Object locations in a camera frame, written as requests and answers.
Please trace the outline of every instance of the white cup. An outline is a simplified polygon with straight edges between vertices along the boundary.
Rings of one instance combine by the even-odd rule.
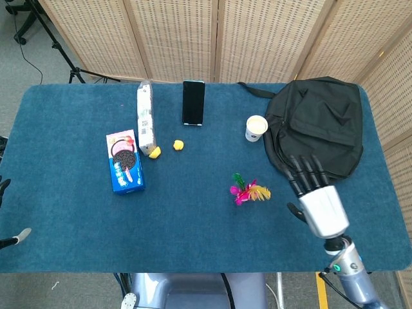
[[[253,115],[246,121],[245,137],[249,142],[256,142],[268,129],[268,122],[259,115]]]

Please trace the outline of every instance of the blue box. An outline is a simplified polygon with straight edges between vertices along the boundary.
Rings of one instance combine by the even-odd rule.
[[[125,194],[145,189],[135,132],[127,130],[106,135],[113,192]]]

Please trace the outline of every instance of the cable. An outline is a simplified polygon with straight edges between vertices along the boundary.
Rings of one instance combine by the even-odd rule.
[[[329,286],[331,287],[335,292],[337,292],[341,297],[343,297],[343,299],[345,299],[347,302],[349,302],[350,304],[352,304],[356,309],[362,309],[362,307],[358,306],[357,304],[355,304],[353,301],[351,301],[349,298],[346,297],[346,295],[344,295],[341,291],[339,291],[336,286],[333,285],[332,282],[329,281],[328,278],[326,278],[326,273],[325,272],[320,272],[319,273],[319,277],[323,279],[323,281]]]
[[[271,293],[272,293],[273,296],[275,297],[275,300],[276,300],[276,308],[277,308],[277,309],[280,309],[279,301],[277,300],[276,293],[272,290],[272,288],[271,288],[268,284],[266,284],[266,287],[271,291]]]
[[[220,274],[221,274],[221,278],[223,279],[223,282],[225,283],[227,297],[229,298],[229,303],[230,303],[230,309],[236,309],[236,307],[234,306],[232,289],[230,288],[229,281],[227,280],[224,272],[221,272]]]
[[[129,276],[128,273],[123,273],[123,272],[120,273],[120,281],[123,284],[124,292],[126,294],[130,293],[130,290],[131,290],[131,287],[130,287],[130,284],[129,284],[130,280],[129,280],[128,276]]]
[[[11,9],[11,11],[12,11],[13,13],[15,13],[15,11],[14,11],[13,8],[12,8],[12,6],[11,6],[6,0],[5,0],[5,3],[6,3],[6,5],[7,5],[7,7],[9,7],[9,9]],[[23,49],[22,49],[21,43],[20,43],[20,38],[19,38],[19,35],[17,34],[18,31],[17,31],[17,21],[16,21],[16,19],[15,19],[15,14],[13,14],[13,17],[14,17],[15,36],[17,37],[17,41],[19,42],[21,55],[23,56],[23,59],[24,59],[29,65],[31,65],[33,68],[35,68],[37,71],[39,71],[39,73],[40,73],[40,75],[41,75],[41,78],[40,78],[40,85],[41,85],[41,84],[43,83],[43,72],[42,72],[37,66],[35,66],[34,64],[32,64],[29,60],[27,60],[26,57],[24,56]]]
[[[131,274],[128,272],[127,276],[129,277],[129,284],[130,284],[130,292],[131,292],[131,287],[133,286],[133,282],[131,280]]]
[[[118,274],[117,274],[116,272],[114,272],[113,275],[114,275],[117,283],[120,285],[120,289],[122,290],[122,297],[124,298],[124,296],[126,295],[126,293],[125,293],[125,291],[124,291],[123,284],[122,284],[122,282],[120,281],[120,278],[119,278],[119,276],[118,276]]]
[[[100,80],[102,79],[103,77],[101,77],[101,78],[99,78],[98,80],[96,80],[95,82],[94,82],[94,84],[96,84],[97,82],[100,82]]]

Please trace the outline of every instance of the green feather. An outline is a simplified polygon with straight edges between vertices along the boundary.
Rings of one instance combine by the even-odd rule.
[[[244,191],[245,190],[245,182],[243,181],[242,176],[239,173],[233,174],[234,181],[238,184],[239,188]]]

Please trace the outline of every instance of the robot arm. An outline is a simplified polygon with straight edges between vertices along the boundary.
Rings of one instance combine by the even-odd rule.
[[[324,248],[331,257],[331,263],[320,273],[320,277],[340,293],[325,277],[329,270],[333,270],[341,281],[346,296],[340,294],[356,308],[388,309],[377,296],[354,242],[344,235],[349,227],[348,217],[336,188],[329,184],[319,160],[312,156],[316,175],[312,164],[305,157],[301,157],[312,184],[310,185],[299,162],[293,156],[290,158],[295,165],[298,181],[286,166],[284,172],[302,210],[293,203],[288,203],[288,208],[298,219],[307,223],[317,237],[325,239]]]

